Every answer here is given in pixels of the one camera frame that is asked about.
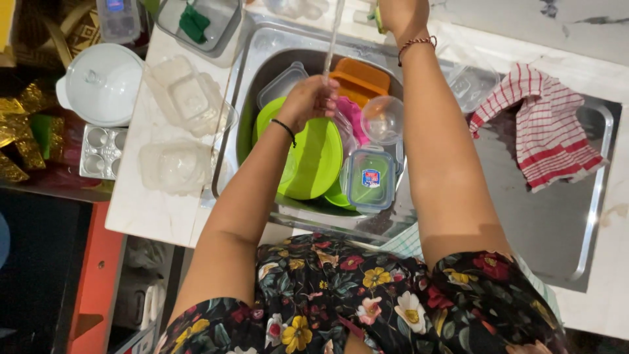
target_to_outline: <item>black bracelet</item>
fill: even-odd
[[[282,123],[282,122],[278,121],[278,120],[277,120],[277,119],[275,119],[275,118],[273,118],[273,119],[271,120],[271,122],[273,122],[273,123],[277,123],[277,124],[281,125],[282,127],[284,127],[284,129],[286,129],[286,131],[288,132],[288,134],[290,134],[290,135],[291,135],[291,138],[292,138],[292,147],[293,147],[293,148],[297,147],[297,142],[295,141],[295,134],[293,134],[292,130],[291,130],[291,129],[290,129],[290,128],[286,125],[286,124],[284,124],[284,123]]]

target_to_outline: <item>red string bracelet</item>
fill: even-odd
[[[402,48],[399,50],[399,53],[398,53],[398,66],[399,67],[402,66],[402,59],[400,59],[402,52],[404,52],[408,47],[410,47],[411,45],[415,43],[430,43],[433,46],[433,49],[437,49],[437,38],[435,36],[411,39],[410,41],[404,43]]]

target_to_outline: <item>sponge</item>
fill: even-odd
[[[209,19],[198,13],[190,4],[186,5],[186,9],[179,18],[179,28],[181,28],[190,39],[197,44],[207,41],[203,35],[203,31],[209,26]]]
[[[375,20],[378,26],[378,33],[385,35],[388,31],[382,26],[382,18],[380,17],[380,4],[376,4],[376,8],[367,16],[368,20]]]

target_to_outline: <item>woman's left hand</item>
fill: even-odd
[[[297,134],[304,130],[306,122],[312,118],[334,117],[338,87],[338,81],[334,79],[324,84],[322,75],[299,82],[288,94],[276,119]]]

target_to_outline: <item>woman's right arm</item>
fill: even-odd
[[[406,41],[429,36],[427,0],[380,2],[383,25]],[[453,253],[511,253],[489,196],[463,114],[433,47],[416,43],[402,54],[404,149],[427,265]]]

